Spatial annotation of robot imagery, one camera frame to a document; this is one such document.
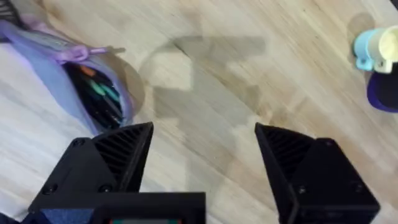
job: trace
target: purple object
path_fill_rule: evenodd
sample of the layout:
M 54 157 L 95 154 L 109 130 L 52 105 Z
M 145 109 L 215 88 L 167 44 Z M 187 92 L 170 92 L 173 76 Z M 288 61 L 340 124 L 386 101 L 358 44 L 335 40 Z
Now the purple object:
M 373 73 L 371 78 L 369 79 L 369 83 L 368 83 L 368 90 L 367 90 L 367 94 L 368 94 L 368 100 L 370 102 L 370 104 L 375 107 L 376 109 L 379 110 L 383 110 L 386 112 L 390 112 L 390 113 L 398 113 L 398 105 L 397 107 L 392 107 L 392 106 L 386 106 L 385 104 L 383 104 L 382 99 L 386 98 L 386 97 L 390 97 L 390 98 L 397 98 L 398 95 L 398 88 L 393 88 L 392 91 L 385 93 L 382 95 L 382 93 L 380 93 L 380 88 L 382 91 L 385 91 L 386 88 L 388 87 L 387 85 L 383 86 L 383 83 L 385 82 L 385 80 L 383 79 L 387 79 L 387 82 L 390 84 L 398 84 L 397 83 L 397 79 L 395 77 L 393 77 L 394 75 L 394 70 L 393 69 L 393 73 L 390 75 L 386 75 L 386 74 L 380 74 L 380 73 Z
M 94 135 L 107 131 L 87 112 L 62 64 L 73 62 L 103 73 L 119 93 L 123 120 L 120 126 L 132 123 L 132 100 L 116 72 L 95 54 L 105 53 L 105 48 L 89 49 L 74 44 L 32 16 L 22 16 L 30 30 L 21 29 L 8 21 L 0 21 L 0 34 L 23 55 L 34 68 L 57 103 L 70 115 L 79 119 Z

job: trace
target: display screen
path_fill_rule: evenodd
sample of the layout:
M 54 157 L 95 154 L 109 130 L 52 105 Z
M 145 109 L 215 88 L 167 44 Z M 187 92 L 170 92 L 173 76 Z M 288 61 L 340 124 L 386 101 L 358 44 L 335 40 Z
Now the display screen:
M 176 219 L 123 219 L 111 220 L 109 224 L 182 224 L 182 221 Z

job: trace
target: wooden floor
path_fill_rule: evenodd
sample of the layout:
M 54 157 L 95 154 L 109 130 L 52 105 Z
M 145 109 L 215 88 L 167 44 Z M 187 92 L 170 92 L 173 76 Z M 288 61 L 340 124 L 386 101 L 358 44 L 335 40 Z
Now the wooden floor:
M 254 123 L 338 141 L 398 220 L 398 116 L 372 108 L 353 67 L 388 0 L 14 0 L 67 36 L 113 46 L 155 133 L 142 191 L 207 192 L 208 223 L 277 223 Z M 0 45 L 0 211 L 24 215 L 69 142 L 89 132 Z

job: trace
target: black 3d-printed part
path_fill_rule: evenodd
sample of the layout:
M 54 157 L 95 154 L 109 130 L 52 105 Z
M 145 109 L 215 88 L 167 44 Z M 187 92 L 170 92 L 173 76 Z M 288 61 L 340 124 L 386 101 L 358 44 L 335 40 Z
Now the black 3d-printed part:
M 137 124 L 93 138 L 95 148 L 118 183 L 118 191 L 139 191 L 153 131 L 152 124 Z
M 380 206 L 334 140 L 255 131 L 281 224 L 371 223 Z
M 29 207 L 29 224 L 104 224 L 120 219 L 206 223 L 205 193 L 139 193 L 154 127 L 136 124 L 77 138 Z

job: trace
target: pencil case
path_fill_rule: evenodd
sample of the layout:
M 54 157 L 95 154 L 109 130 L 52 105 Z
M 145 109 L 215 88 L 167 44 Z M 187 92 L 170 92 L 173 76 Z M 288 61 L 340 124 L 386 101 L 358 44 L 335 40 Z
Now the pencil case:
M 37 76 L 67 113 L 79 119 L 94 135 L 132 123 L 133 103 L 129 93 L 116 72 L 97 55 L 105 53 L 105 48 L 94 49 L 74 44 L 33 16 L 22 16 L 22 21 L 25 27 L 1 20 L 0 35 L 5 37 L 9 44 L 30 62 Z M 113 89 L 113 95 L 117 97 L 113 101 L 120 109 L 118 120 L 114 119 L 112 123 L 112 116 L 106 117 L 106 110 L 109 109 L 102 110 L 101 107 L 96 107 L 92 110 L 92 105 L 89 104 L 93 100 L 82 98 L 76 83 L 71 79 L 71 76 L 76 75 L 69 73 L 70 70 L 73 71 L 78 67 L 100 74 L 97 77 L 104 80 L 104 87 Z M 101 92 L 94 95 L 99 98 L 98 102 L 102 100 Z M 94 118 L 99 115 L 103 115 L 108 120 L 104 122 L 104 120 Z

